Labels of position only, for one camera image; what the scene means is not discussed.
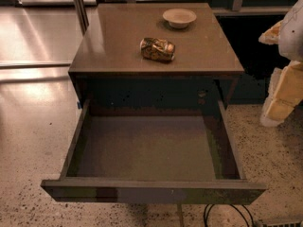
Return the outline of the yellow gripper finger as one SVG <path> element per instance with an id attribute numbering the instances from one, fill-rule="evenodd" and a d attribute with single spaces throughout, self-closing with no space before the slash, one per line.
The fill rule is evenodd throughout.
<path id="1" fill-rule="evenodd" d="M 262 44 L 268 45 L 278 44 L 280 27 L 281 21 L 275 23 L 273 26 L 263 32 L 259 36 L 258 41 Z"/>
<path id="2" fill-rule="evenodd" d="M 302 100 L 303 63 L 290 61 L 283 69 L 275 68 L 262 107 L 260 123 L 264 127 L 280 125 Z"/>

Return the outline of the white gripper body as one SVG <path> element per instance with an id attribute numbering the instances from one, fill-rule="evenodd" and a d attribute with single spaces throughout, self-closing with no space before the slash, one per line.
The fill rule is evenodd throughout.
<path id="1" fill-rule="evenodd" d="M 303 0 L 298 0 L 282 20 L 279 54 L 292 61 L 303 61 Z"/>

